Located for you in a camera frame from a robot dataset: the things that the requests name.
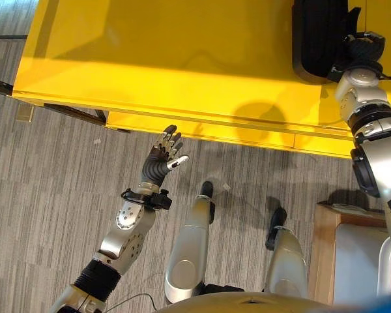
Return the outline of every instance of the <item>yellow tabletop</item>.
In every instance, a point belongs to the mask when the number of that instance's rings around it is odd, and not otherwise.
[[[107,127],[349,156],[336,84],[291,66],[290,0],[40,0],[13,97],[109,111]],[[358,30],[386,37],[391,0],[360,6]],[[391,102],[391,82],[382,82]]]

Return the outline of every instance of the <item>robotic hand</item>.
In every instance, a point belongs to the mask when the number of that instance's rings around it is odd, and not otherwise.
[[[175,125],[170,125],[158,137],[143,165],[137,192],[127,189],[122,193],[123,208],[99,250],[50,312],[103,312],[109,294],[139,256],[146,233],[154,224],[155,211],[171,205],[168,191],[160,191],[160,187],[173,168],[188,160],[186,155],[175,158],[182,147],[177,143],[181,134],[173,135],[176,130]]]

